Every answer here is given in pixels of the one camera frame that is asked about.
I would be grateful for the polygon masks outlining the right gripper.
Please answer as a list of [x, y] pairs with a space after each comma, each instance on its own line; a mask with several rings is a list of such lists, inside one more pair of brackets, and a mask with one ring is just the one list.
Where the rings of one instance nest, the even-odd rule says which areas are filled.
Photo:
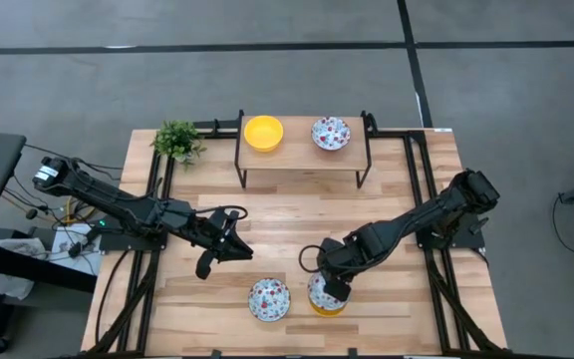
[[346, 301], [351, 293], [350, 283], [334, 278], [348, 279], [366, 269], [366, 259], [357, 242], [353, 239], [338, 241], [324, 238], [316, 260], [323, 277], [330, 279], [324, 285], [324, 292]]

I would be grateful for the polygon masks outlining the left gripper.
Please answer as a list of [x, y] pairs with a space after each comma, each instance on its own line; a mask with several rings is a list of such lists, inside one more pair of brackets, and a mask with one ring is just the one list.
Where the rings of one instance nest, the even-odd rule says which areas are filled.
[[224, 236], [227, 220], [228, 214], [224, 209], [216, 210], [210, 217], [197, 214], [190, 214], [187, 217], [186, 239], [192, 246], [198, 245], [206, 249], [195, 267], [195, 275], [199, 279], [206, 279], [209, 276], [214, 258], [219, 262], [253, 258], [253, 249], [237, 233]]

